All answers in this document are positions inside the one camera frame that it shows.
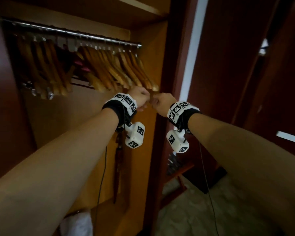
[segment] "metal rod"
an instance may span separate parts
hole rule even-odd
[[[135,46],[135,47],[141,47],[142,46],[140,43],[124,41],[124,40],[121,40],[121,39],[108,38],[108,37],[105,37],[105,36],[102,36],[102,35],[92,35],[92,34],[85,33],[85,32],[72,31],[72,30],[68,30],[68,29],[65,29],[65,28],[47,26],[47,25],[43,25],[43,24],[39,24],[39,23],[22,21],[22,20],[14,19],[14,18],[1,17],[0,20],[3,21],[3,22],[9,22],[9,23],[12,23],[12,24],[17,24],[17,25],[20,25],[20,26],[33,28],[33,29],[38,29],[38,30],[44,29],[44,30],[47,30],[47,31],[55,31],[55,32],[66,34],[66,35],[73,35],[73,36],[79,36],[79,37],[84,37],[84,38],[97,39],[97,40],[106,41],[106,42],[112,42],[112,43],[121,44],[121,45],[130,45],[130,46]]]

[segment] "hand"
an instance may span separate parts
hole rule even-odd
[[[167,117],[170,106],[177,100],[170,93],[159,93],[152,97],[152,107],[163,117]]]
[[[128,94],[136,100],[138,112],[142,112],[147,107],[146,103],[150,100],[150,93],[145,88],[135,86],[128,91]]]

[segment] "floor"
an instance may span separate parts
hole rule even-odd
[[[216,229],[208,194],[186,178],[188,188],[158,215],[156,236],[215,236]],[[164,186],[167,194],[179,186],[173,179]],[[226,175],[210,190],[219,236],[270,236],[281,232],[249,204],[245,193]]]

